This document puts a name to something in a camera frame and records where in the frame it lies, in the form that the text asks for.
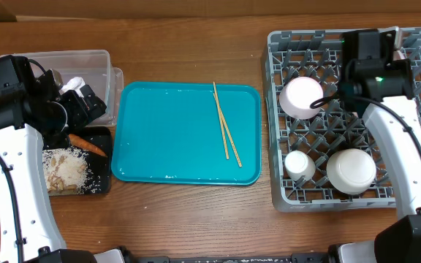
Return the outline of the white tissue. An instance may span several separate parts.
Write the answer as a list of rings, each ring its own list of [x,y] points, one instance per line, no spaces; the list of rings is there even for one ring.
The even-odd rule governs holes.
[[[76,94],[83,98],[84,95],[80,91],[80,89],[85,85],[85,81],[82,77],[73,77],[69,82],[60,89],[59,93],[61,95],[65,94],[67,91],[75,91]]]

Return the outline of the orange carrot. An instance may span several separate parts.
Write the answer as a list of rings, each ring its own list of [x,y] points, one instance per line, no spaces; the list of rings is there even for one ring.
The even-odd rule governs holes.
[[[74,145],[75,147],[81,148],[83,150],[90,151],[90,152],[95,153],[95,154],[97,154],[99,156],[102,156],[102,157],[107,156],[105,154],[105,152],[103,150],[101,150],[99,147],[97,147],[94,144],[82,139],[81,137],[79,137],[75,134],[70,134],[69,140],[70,140],[71,145]]]

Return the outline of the peanut shells and rice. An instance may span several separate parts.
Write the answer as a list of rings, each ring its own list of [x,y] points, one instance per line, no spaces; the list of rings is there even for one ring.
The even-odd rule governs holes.
[[[42,165],[49,195],[98,194],[107,158],[77,147],[44,150]]]

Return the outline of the wooden chopstick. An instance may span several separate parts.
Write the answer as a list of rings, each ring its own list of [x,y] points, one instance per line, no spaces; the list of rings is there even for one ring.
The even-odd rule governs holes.
[[[220,104],[219,104],[219,98],[218,98],[215,82],[213,82],[213,97],[215,99],[216,109],[217,109],[217,113],[219,115],[219,124],[220,124],[220,128],[221,128],[221,136],[222,136],[222,141],[223,141],[223,146],[224,146],[225,157],[226,157],[226,160],[229,160],[230,156],[229,156],[228,147],[227,147],[227,138],[226,138],[224,122],[223,122],[224,119],[223,119],[223,115],[221,113],[221,108],[220,108]]]
[[[240,157],[238,155],[237,148],[236,148],[235,143],[233,141],[232,135],[230,133],[230,129],[229,129],[228,125],[227,125],[227,122],[226,122],[226,119],[224,117],[224,114],[223,114],[222,110],[221,110],[221,113],[222,113],[223,119],[224,119],[223,122],[224,122],[224,128],[225,128],[226,138],[227,138],[227,140],[230,141],[230,145],[232,146],[232,149],[233,149],[233,152],[235,154],[235,158],[237,160],[238,166],[241,168],[243,165],[242,165],[242,163],[240,161]]]

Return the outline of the small white plate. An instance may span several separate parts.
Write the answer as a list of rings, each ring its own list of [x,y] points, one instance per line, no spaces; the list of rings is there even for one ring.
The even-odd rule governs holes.
[[[281,109],[297,119],[313,118],[320,111],[310,105],[323,98],[321,85],[310,77],[296,77],[286,84],[279,94]]]

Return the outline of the white cup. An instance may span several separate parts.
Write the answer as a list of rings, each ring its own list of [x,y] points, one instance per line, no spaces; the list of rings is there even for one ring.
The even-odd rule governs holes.
[[[287,154],[284,159],[284,168],[288,176],[294,181],[301,178],[310,180],[316,171],[313,159],[299,150]]]

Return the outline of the white bowl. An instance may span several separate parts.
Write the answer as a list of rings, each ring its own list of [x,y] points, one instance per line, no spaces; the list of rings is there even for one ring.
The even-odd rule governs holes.
[[[334,153],[326,166],[327,178],[338,191],[356,195],[365,192],[376,177],[376,165],[365,151],[351,148]]]

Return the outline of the large white plate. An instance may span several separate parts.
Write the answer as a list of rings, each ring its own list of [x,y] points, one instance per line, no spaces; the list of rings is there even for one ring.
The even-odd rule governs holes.
[[[404,60],[406,59],[406,55],[401,52],[400,50],[395,50],[393,53],[393,60],[394,61],[398,61],[398,60]]]

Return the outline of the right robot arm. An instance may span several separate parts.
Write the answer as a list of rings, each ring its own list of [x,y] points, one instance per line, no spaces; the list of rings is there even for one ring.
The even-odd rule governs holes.
[[[421,262],[421,127],[412,84],[407,59],[352,58],[343,65],[338,96],[379,146],[398,221],[372,241],[333,246],[337,262]]]

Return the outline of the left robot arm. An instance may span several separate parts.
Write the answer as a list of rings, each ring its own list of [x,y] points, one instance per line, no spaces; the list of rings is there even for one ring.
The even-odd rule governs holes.
[[[42,166],[42,135],[26,124],[0,129],[0,262],[96,262],[69,250],[53,217]]]

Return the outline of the black waste tray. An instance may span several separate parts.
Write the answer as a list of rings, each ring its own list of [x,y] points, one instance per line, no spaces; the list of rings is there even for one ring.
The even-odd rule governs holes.
[[[88,127],[76,134],[96,146],[92,152],[76,145],[44,150],[42,164],[48,194],[105,194],[111,185],[113,141],[106,127]]]

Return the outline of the grey dishwasher rack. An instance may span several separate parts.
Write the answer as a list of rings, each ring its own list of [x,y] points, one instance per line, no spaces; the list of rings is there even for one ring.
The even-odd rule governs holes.
[[[414,99],[421,123],[421,28],[403,28],[400,51],[411,62]],[[336,92],[341,72],[341,30],[273,31],[262,57],[263,86],[268,110],[272,202],[281,212],[319,212],[360,208],[393,208],[395,197],[379,148],[364,123],[337,101],[313,118],[288,116],[279,104],[282,88],[296,77],[316,80],[326,95]],[[325,168],[338,150],[364,150],[376,163],[370,188],[349,196],[329,182]],[[284,159],[294,150],[310,156],[316,166],[310,180],[292,180]]]

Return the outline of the clear plastic bin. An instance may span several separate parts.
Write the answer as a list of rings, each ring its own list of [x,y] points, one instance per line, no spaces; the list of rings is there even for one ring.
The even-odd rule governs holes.
[[[58,71],[64,83],[73,77],[83,78],[107,106],[105,114],[91,125],[116,125],[121,92],[124,89],[124,74],[112,65],[106,50],[49,51],[25,53],[24,56],[37,61],[43,69]]]

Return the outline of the teal serving tray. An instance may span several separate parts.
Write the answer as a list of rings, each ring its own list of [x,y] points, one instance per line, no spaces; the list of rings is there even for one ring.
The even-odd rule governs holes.
[[[230,141],[226,160],[210,83],[137,81],[121,94],[111,169],[126,182],[250,186],[262,171],[259,92],[217,84]]]

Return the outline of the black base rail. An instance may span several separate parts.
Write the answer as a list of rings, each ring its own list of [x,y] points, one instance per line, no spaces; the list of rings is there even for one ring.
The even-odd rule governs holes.
[[[329,253],[294,253],[289,256],[197,257],[170,258],[168,256],[133,256],[124,246],[94,255],[97,262],[129,263],[336,263],[340,260]]]

